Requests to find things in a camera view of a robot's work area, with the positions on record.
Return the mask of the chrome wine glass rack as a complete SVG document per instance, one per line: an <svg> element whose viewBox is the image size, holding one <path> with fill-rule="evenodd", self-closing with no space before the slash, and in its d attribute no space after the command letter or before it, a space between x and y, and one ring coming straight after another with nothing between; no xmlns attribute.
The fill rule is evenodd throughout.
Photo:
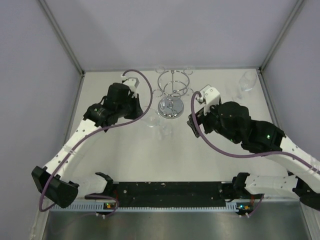
<svg viewBox="0 0 320 240"><path fill-rule="evenodd" d="M157 111L166 119L176 119L185 109L184 99L190 97L194 90L191 88L191 75L194 70L166 69L158 74L157 88L153 91L160 98Z"/></svg>

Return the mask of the clear wine glass taken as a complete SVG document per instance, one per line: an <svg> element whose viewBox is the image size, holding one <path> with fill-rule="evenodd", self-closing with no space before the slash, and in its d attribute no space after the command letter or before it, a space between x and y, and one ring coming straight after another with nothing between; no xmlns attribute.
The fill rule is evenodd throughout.
<svg viewBox="0 0 320 240"><path fill-rule="evenodd" d="M238 80L232 99L235 102L243 102L248 96L249 92L255 87L258 79L256 71L246 71Z"/></svg>

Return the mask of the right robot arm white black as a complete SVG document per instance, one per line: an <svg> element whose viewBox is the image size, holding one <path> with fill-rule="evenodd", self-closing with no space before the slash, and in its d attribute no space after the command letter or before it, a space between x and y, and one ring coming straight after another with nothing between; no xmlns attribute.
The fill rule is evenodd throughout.
<svg viewBox="0 0 320 240"><path fill-rule="evenodd" d="M261 176L240 172L232 180L237 197L278 195L299 200L314 210L320 209L319 160L299 148L273 123L254 120L247 107L229 101L212 104L198 112L192 111L187 125L195 137L201 137L212 149L225 156L237 159L263 157L290 173L286 176ZM205 136L212 132L239 144L248 154L231 154L214 146Z"/></svg>

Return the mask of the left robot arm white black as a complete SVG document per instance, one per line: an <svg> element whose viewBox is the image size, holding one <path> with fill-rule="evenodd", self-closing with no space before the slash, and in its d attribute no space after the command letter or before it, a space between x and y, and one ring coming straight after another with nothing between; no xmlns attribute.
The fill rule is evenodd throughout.
<svg viewBox="0 0 320 240"><path fill-rule="evenodd" d="M31 176L40 193L61 208L90 194L105 199L113 194L113 180L107 174L94 172L75 177L74 171L108 127L120 118L135 120L143 114L138 85L137 78L113 83L107 95L87 109L75 132L55 157L43 167L36 166L32 170Z"/></svg>

